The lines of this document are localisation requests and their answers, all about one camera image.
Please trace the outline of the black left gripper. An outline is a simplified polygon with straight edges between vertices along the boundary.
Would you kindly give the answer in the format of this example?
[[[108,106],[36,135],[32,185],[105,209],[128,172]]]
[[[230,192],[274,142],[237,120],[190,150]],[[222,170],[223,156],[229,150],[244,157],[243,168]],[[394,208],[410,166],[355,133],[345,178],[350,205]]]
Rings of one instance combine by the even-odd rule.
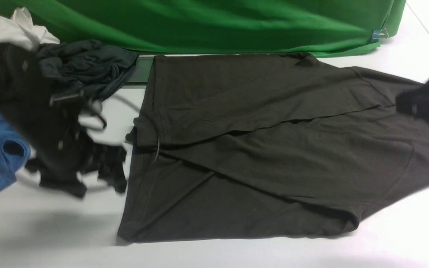
[[[29,142],[36,156],[27,161],[25,168],[30,173],[40,173],[40,187],[83,199],[88,188],[77,175],[97,172],[98,178],[116,193],[125,193],[127,152],[123,146],[96,143],[86,132],[68,127],[31,136]]]

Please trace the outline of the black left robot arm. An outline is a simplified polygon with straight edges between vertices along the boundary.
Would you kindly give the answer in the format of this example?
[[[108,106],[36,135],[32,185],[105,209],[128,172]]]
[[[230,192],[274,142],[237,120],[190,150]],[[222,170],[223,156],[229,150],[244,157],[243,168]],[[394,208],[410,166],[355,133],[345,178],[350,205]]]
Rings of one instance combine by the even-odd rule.
[[[97,172],[124,194],[126,149],[94,142],[79,123],[85,108],[83,93],[53,94],[32,51],[0,44],[0,115],[35,149],[26,168],[40,173],[39,186],[82,199],[88,188],[77,175]]]

